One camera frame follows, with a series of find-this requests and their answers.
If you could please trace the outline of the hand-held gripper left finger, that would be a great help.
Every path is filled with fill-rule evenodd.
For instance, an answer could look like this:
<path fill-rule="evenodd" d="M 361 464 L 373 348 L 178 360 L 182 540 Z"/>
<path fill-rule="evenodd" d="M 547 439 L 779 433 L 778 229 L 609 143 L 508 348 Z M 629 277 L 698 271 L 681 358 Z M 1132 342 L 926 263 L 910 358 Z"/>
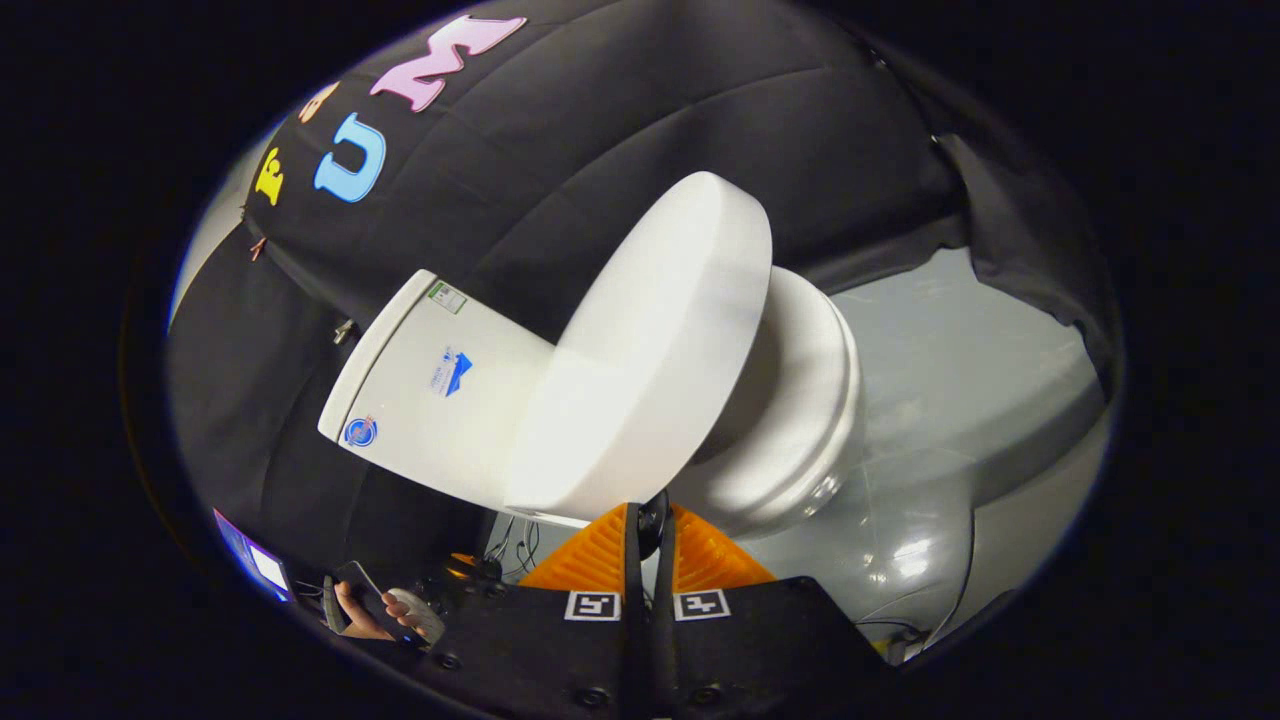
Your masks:
<path fill-rule="evenodd" d="M 650 717 L 639 514 L 608 511 L 516 584 L 471 584 L 421 683 L 471 719 Z"/>

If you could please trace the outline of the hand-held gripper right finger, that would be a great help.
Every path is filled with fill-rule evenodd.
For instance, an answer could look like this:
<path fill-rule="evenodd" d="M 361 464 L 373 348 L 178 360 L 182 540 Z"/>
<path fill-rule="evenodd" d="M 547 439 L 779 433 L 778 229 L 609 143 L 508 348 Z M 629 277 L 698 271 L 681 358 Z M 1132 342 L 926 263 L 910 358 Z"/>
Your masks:
<path fill-rule="evenodd" d="M 694 588 L 690 511 L 672 506 L 650 625 L 658 719 L 886 719 L 899 671 L 813 577 L 748 580 L 722 570 Z"/>

